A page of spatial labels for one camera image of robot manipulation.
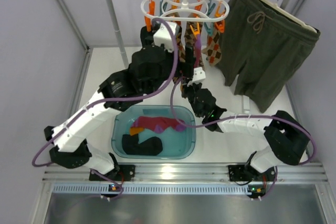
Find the white clip sock hanger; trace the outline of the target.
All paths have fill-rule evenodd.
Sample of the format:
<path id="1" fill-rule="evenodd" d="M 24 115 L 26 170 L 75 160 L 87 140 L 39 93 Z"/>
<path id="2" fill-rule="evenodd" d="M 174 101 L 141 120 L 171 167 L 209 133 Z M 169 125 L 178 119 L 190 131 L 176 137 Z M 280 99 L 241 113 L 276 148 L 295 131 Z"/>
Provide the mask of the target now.
<path id="1" fill-rule="evenodd" d="M 226 19 L 229 4 L 224 0 L 143 0 L 147 19 L 159 17 L 172 22 L 217 23 Z"/>

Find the brown yellow argyle sock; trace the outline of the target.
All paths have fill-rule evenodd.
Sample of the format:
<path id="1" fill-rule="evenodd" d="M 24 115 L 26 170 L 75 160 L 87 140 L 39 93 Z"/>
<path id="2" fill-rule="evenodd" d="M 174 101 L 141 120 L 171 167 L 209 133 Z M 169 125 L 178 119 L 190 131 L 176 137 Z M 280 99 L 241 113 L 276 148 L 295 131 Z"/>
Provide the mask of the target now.
<path id="1" fill-rule="evenodd" d="M 177 43 L 177 46 L 178 46 L 178 49 L 179 49 L 179 53 L 178 53 L 178 56 L 179 56 L 179 60 L 180 62 L 185 62 L 185 49 L 184 49 L 184 46 L 182 44 L 182 26 L 181 26 L 181 22 L 178 21 L 178 20 L 175 20 L 174 21 L 179 27 L 178 31 L 177 31 L 177 34 L 176 34 L 176 43 Z"/>

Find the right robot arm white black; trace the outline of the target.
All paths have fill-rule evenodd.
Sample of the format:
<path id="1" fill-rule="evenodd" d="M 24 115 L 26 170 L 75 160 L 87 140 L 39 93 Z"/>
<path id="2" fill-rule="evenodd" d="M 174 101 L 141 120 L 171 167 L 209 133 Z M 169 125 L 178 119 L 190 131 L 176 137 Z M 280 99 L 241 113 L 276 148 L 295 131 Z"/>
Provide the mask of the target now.
<path id="1" fill-rule="evenodd" d="M 280 164 L 300 165 L 310 141 L 307 131 L 286 111 L 262 116 L 235 114 L 219 107 L 209 89 L 202 87 L 205 71 L 195 65 L 198 59 L 193 47 L 188 45 L 175 76 L 182 79 L 182 97 L 188 100 L 195 116 L 202 119 L 201 126 L 212 132 L 241 133 L 267 142 L 264 149 L 249 156 L 242 169 L 242 179 L 255 180 Z"/>

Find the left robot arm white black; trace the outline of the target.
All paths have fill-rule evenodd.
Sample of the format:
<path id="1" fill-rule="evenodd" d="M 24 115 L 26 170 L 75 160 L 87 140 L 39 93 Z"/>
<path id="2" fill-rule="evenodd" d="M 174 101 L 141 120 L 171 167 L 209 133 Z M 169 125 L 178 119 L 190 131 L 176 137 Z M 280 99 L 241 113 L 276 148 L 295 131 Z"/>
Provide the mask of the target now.
<path id="1" fill-rule="evenodd" d="M 87 167 L 113 179 L 119 164 L 112 153 L 91 146 L 87 136 L 131 106 L 161 92 L 177 69 L 177 27 L 164 22 L 142 35 L 145 44 L 132 55 L 129 66 L 111 74 L 90 100 L 59 126 L 45 128 L 53 164 L 67 169 Z"/>

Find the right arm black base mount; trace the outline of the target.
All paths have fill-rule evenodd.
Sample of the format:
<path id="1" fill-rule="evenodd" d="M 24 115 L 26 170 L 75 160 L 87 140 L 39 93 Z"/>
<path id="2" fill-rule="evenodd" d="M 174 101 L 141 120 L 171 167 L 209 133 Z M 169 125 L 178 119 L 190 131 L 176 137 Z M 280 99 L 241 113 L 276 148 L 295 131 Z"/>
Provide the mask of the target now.
<path id="1" fill-rule="evenodd" d="M 263 173 L 247 165 L 229 165 L 229 180 L 231 182 L 272 182 L 275 178 L 275 169 L 269 168 Z"/>

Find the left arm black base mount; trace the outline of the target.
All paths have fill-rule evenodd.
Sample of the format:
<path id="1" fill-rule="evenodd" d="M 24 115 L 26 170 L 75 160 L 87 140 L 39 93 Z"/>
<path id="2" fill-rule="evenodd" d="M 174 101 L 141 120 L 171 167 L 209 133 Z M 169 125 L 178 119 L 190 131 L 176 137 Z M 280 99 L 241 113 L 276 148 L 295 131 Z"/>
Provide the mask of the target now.
<path id="1" fill-rule="evenodd" d="M 114 180 L 116 182 L 130 182 L 135 176 L 135 165 L 119 165 L 119 170 L 113 171 L 104 175 L 105 177 Z M 89 181 L 107 181 L 101 178 L 97 174 L 90 173 Z"/>

